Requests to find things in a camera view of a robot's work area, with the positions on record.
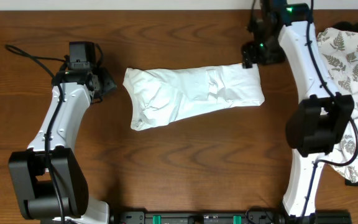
white cloth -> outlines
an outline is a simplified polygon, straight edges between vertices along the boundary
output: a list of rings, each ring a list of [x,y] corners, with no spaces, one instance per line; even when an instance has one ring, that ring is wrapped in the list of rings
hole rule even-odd
[[[352,117],[358,129],[358,33],[328,28],[318,35],[317,41],[321,57],[339,91],[353,96]],[[353,156],[355,146],[354,132],[349,124],[329,158],[334,162],[346,162]],[[358,182],[358,157],[349,166],[333,168],[351,182]]]
[[[136,131],[235,106],[264,101],[258,66],[209,66],[182,70],[128,68],[124,86],[131,96]]]

folded cloth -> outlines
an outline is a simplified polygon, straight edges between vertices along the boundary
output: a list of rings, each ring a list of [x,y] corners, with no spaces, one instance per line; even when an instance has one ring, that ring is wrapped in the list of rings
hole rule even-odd
[[[124,86],[132,100],[136,131],[235,106],[264,101],[258,66],[240,64],[181,70],[128,68]]]
[[[358,129],[358,33],[328,28],[318,35],[318,46],[331,79],[343,95],[351,94],[355,108],[352,113]],[[334,146],[329,159],[334,162],[346,162],[354,153],[356,140],[349,124],[341,142]],[[332,166],[351,183],[358,183],[358,156],[349,166]]]

tabletop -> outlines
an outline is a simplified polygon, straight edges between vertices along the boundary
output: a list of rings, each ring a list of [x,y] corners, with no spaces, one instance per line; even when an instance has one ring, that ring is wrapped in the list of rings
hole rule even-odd
[[[358,21],[358,11],[316,11],[316,29]],[[252,40],[249,11],[0,12],[0,223],[37,223],[20,215],[7,168],[11,152],[33,140],[48,110],[50,77],[28,58],[4,49],[63,58],[69,41],[98,43],[118,84],[91,105],[76,140],[76,159],[90,194],[114,211],[239,211],[277,208],[291,170],[285,123],[297,107],[288,62],[259,68],[265,102],[231,108],[168,126],[134,131],[127,67],[196,68],[241,62]],[[59,62],[45,62],[56,72]],[[347,209],[358,223],[358,187],[326,166],[316,208]]]

brown wooden surface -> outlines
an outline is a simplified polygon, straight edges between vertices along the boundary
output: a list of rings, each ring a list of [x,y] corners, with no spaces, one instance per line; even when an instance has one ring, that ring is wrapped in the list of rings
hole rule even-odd
[[[288,185],[291,150],[286,120],[297,107],[287,63],[260,68],[260,107],[233,108],[165,127],[130,129],[131,99],[122,86],[127,67],[194,68],[241,61],[250,40],[248,11],[0,12],[0,223],[24,221],[7,169],[11,152],[26,149],[51,100],[50,77],[34,62],[4,50],[63,57],[68,42],[100,44],[118,90],[85,113],[76,158],[91,195],[112,208],[150,211],[246,210],[276,207]],[[358,11],[317,11],[323,30],[358,21]],[[45,62],[57,71],[58,62]],[[326,167],[318,209],[348,209],[358,223],[358,187]]]

leaf patterned fabric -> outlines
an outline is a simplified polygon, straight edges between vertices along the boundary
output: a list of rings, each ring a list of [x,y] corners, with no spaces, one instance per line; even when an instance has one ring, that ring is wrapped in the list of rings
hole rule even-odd
[[[358,128],[358,33],[328,28],[318,34],[317,41],[321,58],[339,91],[353,96],[355,107],[352,117]],[[329,158],[334,162],[346,162],[353,156],[355,148],[356,141],[349,124]],[[351,182],[358,182],[358,156],[347,167],[333,168]]]

